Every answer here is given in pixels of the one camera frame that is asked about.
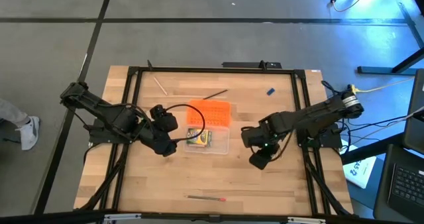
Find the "blue object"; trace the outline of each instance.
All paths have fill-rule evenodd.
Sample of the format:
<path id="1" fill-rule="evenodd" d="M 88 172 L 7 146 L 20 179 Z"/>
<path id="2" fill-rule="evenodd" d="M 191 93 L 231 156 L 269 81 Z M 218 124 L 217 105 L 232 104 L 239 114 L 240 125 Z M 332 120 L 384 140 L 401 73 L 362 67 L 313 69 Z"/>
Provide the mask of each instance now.
<path id="1" fill-rule="evenodd" d="M 267 93 L 266 93 L 266 95 L 271 95 L 271 94 L 273 94 L 273 92 L 275 91 L 275 89 L 274 88 L 271 88 Z"/>

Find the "floor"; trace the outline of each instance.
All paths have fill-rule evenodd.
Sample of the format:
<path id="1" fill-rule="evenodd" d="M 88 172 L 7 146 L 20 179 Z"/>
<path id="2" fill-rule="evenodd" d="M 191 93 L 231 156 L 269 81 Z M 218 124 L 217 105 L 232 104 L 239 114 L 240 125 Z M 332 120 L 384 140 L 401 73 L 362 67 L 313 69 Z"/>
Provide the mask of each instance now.
<path id="1" fill-rule="evenodd" d="M 277 61 L 284 68 L 321 70 L 336 89 L 348 84 L 371 89 L 407 78 L 361 75 L 356 67 L 395 66 L 419 49 L 424 19 L 413 0 L 362 0 L 344 13 L 329 8 L 328 1 L 110 0 L 102 13 L 103 0 L 0 0 L 0 97 L 42 119 L 40 140 L 32 150 L 23 152 L 17 144 L 0 143 L 0 216 L 32 212 L 64 119 L 59 95 L 78 78 L 81 68 L 83 76 L 88 69 L 85 80 L 98 95 L 110 65 L 145 66 L 147 59 L 154 66 L 212 67 L 222 62 Z M 337 5 L 346 7 L 353 1 L 337 0 Z M 105 18 L 103 24 L 95 23 L 98 17 Z M 124 23 L 119 18 L 209 20 Z M 224 22 L 246 18 L 250 23 L 216 23 L 214 18 L 227 18 Z M 282 20 L 256 23 L 252 18 Z M 424 63 L 414 67 L 422 68 Z M 405 115 L 411 88 L 410 81 L 358 95 L 365 112 L 352 122 Z M 81 116 L 93 120 L 88 114 Z M 16 136 L 11 125 L 0 128 Z M 397 125 L 372 138 L 402 130 L 403 125 Z M 87 138 L 81 123 L 74 120 L 47 212 L 72 209 Z M 362 140 L 357 145 L 371 142 Z M 372 210 L 355 201 L 354 209 L 361 216 L 372 216 Z"/>

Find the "desk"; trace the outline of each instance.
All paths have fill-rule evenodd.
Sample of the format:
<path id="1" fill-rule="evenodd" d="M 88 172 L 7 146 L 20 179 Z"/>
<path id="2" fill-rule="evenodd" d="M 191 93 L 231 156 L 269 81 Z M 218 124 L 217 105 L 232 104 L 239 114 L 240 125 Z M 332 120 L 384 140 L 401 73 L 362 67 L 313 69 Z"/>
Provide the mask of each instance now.
<path id="1" fill-rule="evenodd" d="M 104 100 L 121 102 L 127 70 L 127 66 L 111 66 L 103 92 Z M 152 75 L 162 84 L 168 96 L 164 95 Z M 321 72 L 307 70 L 306 76 L 311 103 L 325 100 L 325 90 L 320 84 Z M 303 97 L 300 82 L 298 84 L 299 94 Z M 129 97 L 133 96 L 133 87 L 134 82 Z M 268 96 L 266 92 L 271 87 L 276 91 Z M 241 127 L 257 126 L 258 121 L 270 113 L 295 111 L 289 76 L 143 72 L 138 106 L 145 111 L 157 104 L 169 107 L 187 103 L 190 99 L 202 99 L 223 89 L 228 91 L 214 99 L 231 102 L 229 153 L 185 152 L 184 143 L 180 142 L 177 153 L 164 158 L 139 142 L 130 145 L 119 211 L 311 215 L 305 168 L 295 135 L 282 158 L 269 163 L 263 171 L 249 164 L 251 151 L 244 147 L 240 137 Z M 179 125 L 178 130 L 170 133 L 171 138 L 184 137 L 185 107 L 177 107 L 171 112 Z M 103 144 L 88 153 L 75 208 L 85 204 L 102 183 L 110 150 L 110 144 Z M 334 150 L 323 149 L 321 158 L 327 185 L 344 208 L 352 212 L 340 157 Z M 111 206 L 113 190 L 112 184 L 107 207 Z M 227 201 L 188 199 L 186 195 L 225 197 Z M 316 184 L 315 195 L 322 213 L 321 196 Z"/>

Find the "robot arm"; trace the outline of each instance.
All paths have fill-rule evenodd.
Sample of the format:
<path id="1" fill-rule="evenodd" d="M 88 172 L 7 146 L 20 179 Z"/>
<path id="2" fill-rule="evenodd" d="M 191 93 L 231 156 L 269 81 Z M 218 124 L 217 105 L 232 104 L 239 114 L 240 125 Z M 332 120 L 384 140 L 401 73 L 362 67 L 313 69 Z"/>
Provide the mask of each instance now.
<path id="1" fill-rule="evenodd" d="M 68 109 L 85 109 L 96 117 L 85 126 L 90 142 L 132 143 L 140 140 L 156 154 L 169 156 L 176 151 L 177 141 L 168 132 L 178 128 L 176 118 L 157 105 L 150 110 L 151 121 L 143 110 L 131 104 L 112 105 L 88 91 L 85 83 L 71 83 L 60 96 Z"/>
<path id="2" fill-rule="evenodd" d="M 278 141 L 283 140 L 293 130 L 315 138 L 321 130 L 339 119 L 354 119 L 363 111 L 364 108 L 356 96 L 346 91 L 299 111 L 273 113 L 260 120 L 258 127 L 242 129 L 241 137 L 245 147 L 260 148 L 250 157 L 249 162 L 263 170 L 277 153 L 280 147 Z"/>

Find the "white shoe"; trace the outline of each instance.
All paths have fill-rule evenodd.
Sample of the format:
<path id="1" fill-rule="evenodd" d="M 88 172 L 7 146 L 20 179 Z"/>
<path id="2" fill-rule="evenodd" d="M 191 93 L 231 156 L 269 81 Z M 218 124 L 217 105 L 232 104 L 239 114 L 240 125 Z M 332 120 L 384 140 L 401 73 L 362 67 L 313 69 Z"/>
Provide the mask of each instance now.
<path id="1" fill-rule="evenodd" d="M 21 132 L 22 150 L 30 150 L 38 141 L 38 128 L 40 127 L 40 118 L 29 117 L 30 122 L 16 129 Z"/>

